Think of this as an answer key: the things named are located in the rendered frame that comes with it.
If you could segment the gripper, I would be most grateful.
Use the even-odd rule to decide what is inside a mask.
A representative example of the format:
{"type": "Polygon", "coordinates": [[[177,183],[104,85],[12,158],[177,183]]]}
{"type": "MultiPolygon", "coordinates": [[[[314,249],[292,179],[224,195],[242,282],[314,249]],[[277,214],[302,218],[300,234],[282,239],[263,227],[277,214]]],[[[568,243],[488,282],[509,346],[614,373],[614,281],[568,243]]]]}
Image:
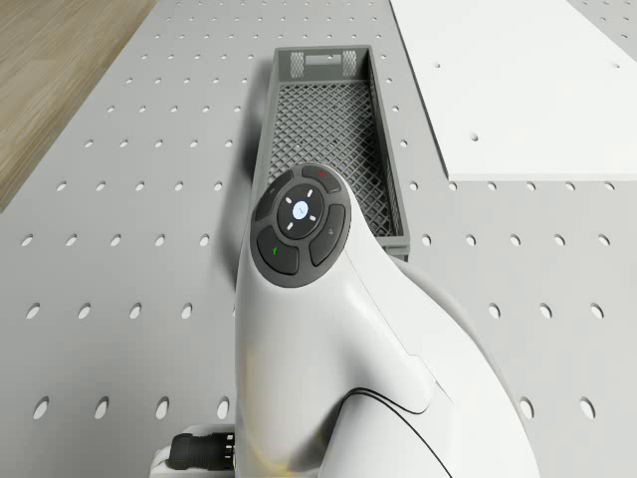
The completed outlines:
{"type": "Polygon", "coordinates": [[[148,478],[235,478],[234,458],[234,425],[191,425],[155,452],[148,478]]]}

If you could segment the white board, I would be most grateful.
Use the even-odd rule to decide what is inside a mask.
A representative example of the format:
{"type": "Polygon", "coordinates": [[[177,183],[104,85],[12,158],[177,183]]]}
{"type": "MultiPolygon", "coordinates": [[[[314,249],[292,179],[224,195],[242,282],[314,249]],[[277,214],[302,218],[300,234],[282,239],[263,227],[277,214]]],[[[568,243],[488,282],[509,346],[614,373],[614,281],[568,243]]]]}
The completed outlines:
{"type": "Polygon", "coordinates": [[[637,52],[567,0],[391,4],[451,179],[637,179],[637,52]]]}

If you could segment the dark grey basket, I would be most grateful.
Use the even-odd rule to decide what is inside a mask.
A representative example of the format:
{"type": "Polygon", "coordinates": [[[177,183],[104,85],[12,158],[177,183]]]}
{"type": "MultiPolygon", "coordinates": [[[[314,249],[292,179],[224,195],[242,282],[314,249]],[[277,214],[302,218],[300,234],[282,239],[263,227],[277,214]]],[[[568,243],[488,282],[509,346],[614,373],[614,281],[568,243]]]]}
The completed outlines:
{"type": "Polygon", "coordinates": [[[251,200],[308,162],[338,172],[380,246],[407,259],[410,235],[371,46],[276,49],[251,200]]]}

